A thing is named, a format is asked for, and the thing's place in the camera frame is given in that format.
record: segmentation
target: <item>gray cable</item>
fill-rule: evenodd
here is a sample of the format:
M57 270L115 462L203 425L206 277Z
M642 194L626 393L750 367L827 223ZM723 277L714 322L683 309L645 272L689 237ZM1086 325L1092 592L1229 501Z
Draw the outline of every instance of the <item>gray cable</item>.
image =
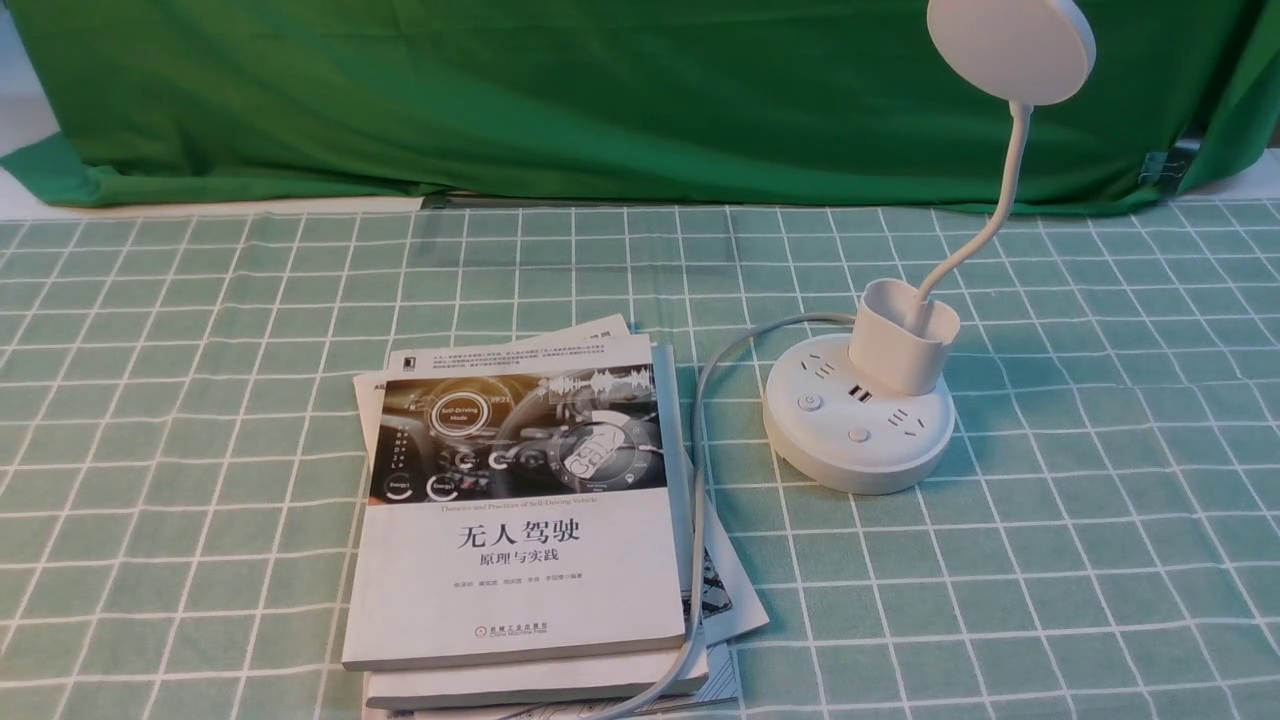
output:
M787 325L797 325L800 323L836 323L836 324L854 324L854 316L844 313L805 313L801 315L792 315L790 318L783 318L773 323L765 323L763 325L755 325L754 328L746 329L742 334L737 336L732 341L724 345L719 352L712 356L710 361L703 366L703 372L698 375L698 386L694 388L694 547L692 562L690 568L692 569L692 594L689 601L689 623L685 630L685 643L680 648L680 653L676 660L671 664L671 669L667 670L657 683L649 687L645 692L632 697L628 701L621 702L598 712L595 715L588 715L585 720L618 720L620 717L626 717L640 710L641 707L649 705L650 702L658 700L667 692L667 688L676 680L685 664L689 662L690 655L694 652L694 641L698 635L698 629L703 620L703 547L705 546L705 521L703 520L707 511L707 457L704 452L704 445L707 438L703 437L703 396L707 391L707 383L710 379L712 372L723 361L724 356L730 354L735 347L756 338L768 332L773 332L778 328Z

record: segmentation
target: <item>green cloth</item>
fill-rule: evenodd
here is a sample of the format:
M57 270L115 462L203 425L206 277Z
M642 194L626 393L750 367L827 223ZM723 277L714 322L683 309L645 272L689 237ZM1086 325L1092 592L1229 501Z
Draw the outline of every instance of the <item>green cloth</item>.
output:
M1184 187L1280 102L1258 0L1083 0L1098 63L1036 113L1021 200L1114 213L1189 127ZM60 205L421 195L984 205L1005 105L924 0L13 0L65 137L3 160Z

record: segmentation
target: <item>white cable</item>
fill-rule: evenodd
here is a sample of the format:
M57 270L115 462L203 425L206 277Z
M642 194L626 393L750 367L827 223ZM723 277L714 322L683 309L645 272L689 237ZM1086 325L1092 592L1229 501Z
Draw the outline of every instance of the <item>white cable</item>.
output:
M676 660L672 661L671 669L658 679L653 685L645 692L632 697L628 701L621 702L609 707L603 712L595 715L588 715L584 720L617 720L620 717L627 717L632 712L643 708L650 702L662 697L676 678L681 674L685 664L694 652L694 641L698 635L698 628L701 625L703 620L703 547L705 546L705 529L707 523L704 520L704 514L707 512L707 455L704 445L707 438L703 437L703 396L707 391L707 383L710 379L712 372L723 361L724 356L730 354L735 347L748 342L751 338L759 337L764 333L776 331L787 325L796 325L800 323L837 323L837 324L852 324L854 316L846 315L844 313L805 313L803 315L792 315L790 318L783 318L781 320L767 323L763 325L755 325L749 328L742 334L737 336L732 341L724 345L712 356L710 361L703 366L703 372L698 375L698 386L694 388L694 483L692 483L692 501L694 501L694 547L690 550L692 553L692 562L690 568L692 570L692 594L689 598L689 623L685 629L685 643L680 647L680 653ZM521 710L520 712L527 712L529 708Z
M915 306L911 310L911 318L908 319L906 328L911 334L920 334L922 320L927 316L923 311L925 302L929 301L929 293L933 292L933 287L947 277L947 273L956 269L960 263L964 263L973 256L974 252L982 250L982 246L987 245L991 238L996 237L996 233L1004 227L1005 220L1009 219L1009 213L1014 209L1014 197L1018 195L1018 176L1023 167L1023 151L1027 147L1027 133L1032 120L1032 106L1024 105L1021 102L1010 102L1009 113L1014 117L1014 131L1009 137L1009 152L1005 155L1005 177L1000 183L1000 201L996 202L996 210L991 215L991 220L987 223L982 231L973 237L969 242L964 245L960 250L956 250L954 255L943 260L924 282L920 283L920 290L915 292Z

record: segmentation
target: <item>round lamp head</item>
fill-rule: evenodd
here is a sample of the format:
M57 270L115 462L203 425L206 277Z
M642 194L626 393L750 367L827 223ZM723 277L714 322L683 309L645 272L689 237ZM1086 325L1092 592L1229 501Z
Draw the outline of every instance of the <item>round lamp head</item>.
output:
M1071 0L929 0L928 24L951 69L1010 102L1061 102L1093 70L1093 31Z

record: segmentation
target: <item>publisher logo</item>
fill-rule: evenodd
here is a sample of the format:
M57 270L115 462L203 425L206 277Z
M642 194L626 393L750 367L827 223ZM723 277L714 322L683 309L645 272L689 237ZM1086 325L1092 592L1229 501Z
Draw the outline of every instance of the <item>publisher logo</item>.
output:
M518 623L515 625L489 625L476 628L477 638L517 638L521 635L545 635L547 623Z

